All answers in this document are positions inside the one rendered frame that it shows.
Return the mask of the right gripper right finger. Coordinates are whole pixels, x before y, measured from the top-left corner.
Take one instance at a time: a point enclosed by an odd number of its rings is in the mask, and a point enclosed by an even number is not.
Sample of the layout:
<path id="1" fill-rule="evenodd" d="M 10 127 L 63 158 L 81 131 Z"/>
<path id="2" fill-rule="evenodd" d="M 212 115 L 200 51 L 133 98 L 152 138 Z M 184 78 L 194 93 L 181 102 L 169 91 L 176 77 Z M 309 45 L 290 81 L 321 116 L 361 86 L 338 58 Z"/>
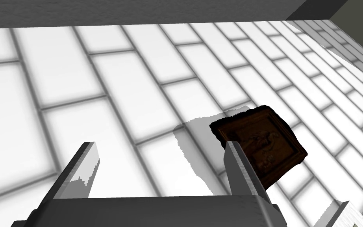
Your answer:
<path id="1" fill-rule="evenodd" d="M 227 141 L 223 162 L 233 195 L 257 195 L 270 203 L 270 198 L 251 163 L 237 141 Z"/>

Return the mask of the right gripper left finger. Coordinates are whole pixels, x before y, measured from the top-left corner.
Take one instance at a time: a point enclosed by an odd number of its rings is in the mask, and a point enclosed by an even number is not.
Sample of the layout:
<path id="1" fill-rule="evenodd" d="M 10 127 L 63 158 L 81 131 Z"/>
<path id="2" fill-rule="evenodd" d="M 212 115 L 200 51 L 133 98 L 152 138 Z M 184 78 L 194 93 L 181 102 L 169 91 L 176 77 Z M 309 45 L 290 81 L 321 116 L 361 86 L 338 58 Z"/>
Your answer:
<path id="1" fill-rule="evenodd" d="M 83 143 L 44 199 L 87 198 L 99 164 L 100 157 L 96 143 Z"/>

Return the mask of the white box-shaped object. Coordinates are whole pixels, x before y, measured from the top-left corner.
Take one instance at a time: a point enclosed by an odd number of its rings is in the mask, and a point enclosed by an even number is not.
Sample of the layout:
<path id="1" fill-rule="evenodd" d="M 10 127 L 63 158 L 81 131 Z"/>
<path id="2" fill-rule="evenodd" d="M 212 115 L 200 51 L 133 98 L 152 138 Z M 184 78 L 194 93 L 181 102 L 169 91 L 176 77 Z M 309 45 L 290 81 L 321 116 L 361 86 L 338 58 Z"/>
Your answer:
<path id="1" fill-rule="evenodd" d="M 313 227 L 363 227 L 363 215 L 350 201 L 335 199 Z"/>

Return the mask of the dark brown framed wall picture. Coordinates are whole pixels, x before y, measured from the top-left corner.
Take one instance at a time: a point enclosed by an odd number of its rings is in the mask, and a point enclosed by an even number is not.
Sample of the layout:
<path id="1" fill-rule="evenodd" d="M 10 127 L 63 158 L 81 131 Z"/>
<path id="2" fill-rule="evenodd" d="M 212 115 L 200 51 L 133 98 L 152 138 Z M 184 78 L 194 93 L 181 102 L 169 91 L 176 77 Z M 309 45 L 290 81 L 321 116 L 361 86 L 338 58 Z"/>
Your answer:
<path id="1" fill-rule="evenodd" d="M 289 125 L 269 106 L 221 118 L 209 125 L 222 147 L 237 141 L 265 190 L 308 153 Z"/>

